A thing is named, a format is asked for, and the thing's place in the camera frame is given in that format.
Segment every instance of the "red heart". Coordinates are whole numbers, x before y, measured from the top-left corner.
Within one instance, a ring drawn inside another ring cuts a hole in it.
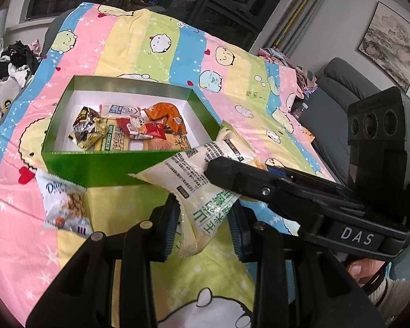
[[[35,177],[35,174],[25,166],[20,168],[18,172],[20,173],[20,178],[18,179],[18,182],[22,185],[27,184],[30,180],[32,180]]]

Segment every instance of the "window sill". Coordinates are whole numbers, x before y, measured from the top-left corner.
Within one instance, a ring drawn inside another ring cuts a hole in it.
[[[23,28],[28,28],[28,27],[35,27],[35,26],[47,26],[53,22],[55,18],[40,18],[40,19],[34,19],[33,21],[25,21],[20,24],[16,24],[15,26],[11,26],[6,28],[6,33],[12,32],[15,30],[20,30]]]

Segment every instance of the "gray curtain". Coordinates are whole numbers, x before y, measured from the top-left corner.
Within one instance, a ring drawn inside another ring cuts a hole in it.
[[[303,1],[293,0],[267,44],[267,46],[272,46],[279,39],[277,48],[288,57],[296,49],[324,2],[324,0],[306,0],[305,5],[302,6]]]

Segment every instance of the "fingernail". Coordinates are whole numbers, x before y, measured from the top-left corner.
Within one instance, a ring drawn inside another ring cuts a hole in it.
[[[349,267],[349,270],[348,270],[349,275],[351,275],[354,278],[360,275],[361,272],[362,272],[361,264],[353,264]]]

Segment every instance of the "pile of clothes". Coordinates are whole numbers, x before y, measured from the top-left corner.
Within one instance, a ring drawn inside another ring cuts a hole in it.
[[[316,76],[308,69],[294,64],[279,50],[272,48],[260,49],[258,56],[263,58],[266,62],[283,65],[296,70],[296,81],[298,83],[296,96],[300,99],[308,99],[309,96],[316,91]]]
[[[24,45],[20,40],[0,56],[0,112],[6,112],[38,69],[41,46],[38,40]]]

